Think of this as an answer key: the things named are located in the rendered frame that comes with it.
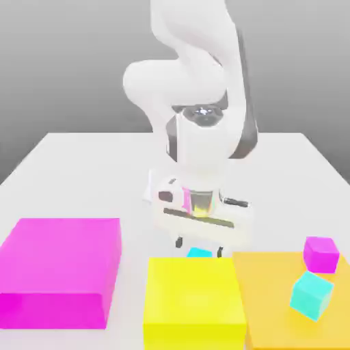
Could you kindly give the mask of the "large orange box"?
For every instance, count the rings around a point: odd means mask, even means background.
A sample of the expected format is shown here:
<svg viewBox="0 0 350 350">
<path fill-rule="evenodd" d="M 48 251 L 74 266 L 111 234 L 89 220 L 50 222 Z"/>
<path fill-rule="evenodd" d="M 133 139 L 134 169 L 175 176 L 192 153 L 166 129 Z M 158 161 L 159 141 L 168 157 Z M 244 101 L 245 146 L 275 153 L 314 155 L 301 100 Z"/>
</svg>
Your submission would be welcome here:
<svg viewBox="0 0 350 350">
<path fill-rule="evenodd" d="M 329 306 L 313 321 L 289 306 L 306 271 L 300 252 L 235 252 L 247 318 L 247 350 L 350 350 L 350 264 L 340 257 Z"/>
</svg>

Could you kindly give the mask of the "small magenta cube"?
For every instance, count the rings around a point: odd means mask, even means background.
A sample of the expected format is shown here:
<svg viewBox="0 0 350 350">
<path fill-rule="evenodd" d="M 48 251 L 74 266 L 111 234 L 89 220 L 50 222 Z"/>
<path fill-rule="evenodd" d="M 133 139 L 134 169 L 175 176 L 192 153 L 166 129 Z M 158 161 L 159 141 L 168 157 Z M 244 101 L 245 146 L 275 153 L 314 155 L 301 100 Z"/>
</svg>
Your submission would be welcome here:
<svg viewBox="0 0 350 350">
<path fill-rule="evenodd" d="M 336 272 L 340 252 L 330 237 L 306 237 L 303 258 L 310 272 L 332 274 Z"/>
</svg>

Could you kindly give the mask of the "small cyan cube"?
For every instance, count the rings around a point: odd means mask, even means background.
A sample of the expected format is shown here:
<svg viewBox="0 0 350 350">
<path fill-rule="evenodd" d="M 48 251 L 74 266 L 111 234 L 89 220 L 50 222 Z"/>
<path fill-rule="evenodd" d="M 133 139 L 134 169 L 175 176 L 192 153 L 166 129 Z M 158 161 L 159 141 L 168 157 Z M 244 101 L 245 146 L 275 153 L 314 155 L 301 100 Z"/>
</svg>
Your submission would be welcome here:
<svg viewBox="0 0 350 350">
<path fill-rule="evenodd" d="M 198 247 L 191 247 L 187 258 L 212 258 L 213 253 L 210 250 L 201 249 Z"/>
</svg>

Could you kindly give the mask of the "large magenta box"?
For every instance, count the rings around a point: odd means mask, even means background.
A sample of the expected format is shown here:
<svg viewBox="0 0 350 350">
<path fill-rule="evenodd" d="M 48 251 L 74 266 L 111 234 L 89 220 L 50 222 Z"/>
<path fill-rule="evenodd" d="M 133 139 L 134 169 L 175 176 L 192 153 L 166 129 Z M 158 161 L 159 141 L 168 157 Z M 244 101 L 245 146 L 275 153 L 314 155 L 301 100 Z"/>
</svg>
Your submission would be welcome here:
<svg viewBox="0 0 350 350">
<path fill-rule="evenodd" d="M 0 245 L 0 329 L 105 329 L 118 218 L 22 218 Z"/>
</svg>

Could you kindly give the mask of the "small turquoise cube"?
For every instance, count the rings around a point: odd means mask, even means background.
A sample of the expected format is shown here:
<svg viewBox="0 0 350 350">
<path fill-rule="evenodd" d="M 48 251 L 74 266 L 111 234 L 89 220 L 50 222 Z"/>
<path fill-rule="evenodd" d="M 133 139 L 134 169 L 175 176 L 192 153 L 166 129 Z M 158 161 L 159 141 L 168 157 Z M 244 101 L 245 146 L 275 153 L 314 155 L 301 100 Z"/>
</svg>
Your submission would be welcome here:
<svg viewBox="0 0 350 350">
<path fill-rule="evenodd" d="M 318 321 L 329 306 L 334 284 L 305 271 L 294 283 L 290 307 L 313 321 Z"/>
</svg>

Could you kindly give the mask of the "large yellow box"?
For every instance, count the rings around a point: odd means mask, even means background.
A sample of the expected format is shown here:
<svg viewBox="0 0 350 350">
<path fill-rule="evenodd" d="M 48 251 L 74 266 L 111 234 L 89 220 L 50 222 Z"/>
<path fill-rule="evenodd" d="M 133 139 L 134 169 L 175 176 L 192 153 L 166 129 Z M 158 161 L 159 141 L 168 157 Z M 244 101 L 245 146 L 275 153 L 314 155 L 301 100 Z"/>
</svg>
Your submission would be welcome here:
<svg viewBox="0 0 350 350">
<path fill-rule="evenodd" d="M 247 321 L 231 258 L 150 258 L 144 350 L 244 350 Z"/>
</svg>

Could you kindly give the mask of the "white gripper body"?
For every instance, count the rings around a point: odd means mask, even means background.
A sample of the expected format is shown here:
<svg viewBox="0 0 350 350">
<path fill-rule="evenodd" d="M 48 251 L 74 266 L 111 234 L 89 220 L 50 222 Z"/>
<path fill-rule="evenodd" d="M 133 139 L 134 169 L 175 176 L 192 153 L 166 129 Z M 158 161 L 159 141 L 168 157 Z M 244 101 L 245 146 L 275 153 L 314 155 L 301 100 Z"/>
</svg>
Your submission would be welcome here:
<svg viewBox="0 0 350 350">
<path fill-rule="evenodd" d="M 174 238 L 197 237 L 222 247 L 242 248 L 252 237 L 252 208 L 218 205 L 208 217 L 194 217 L 185 210 L 158 206 L 156 225 Z"/>
</svg>

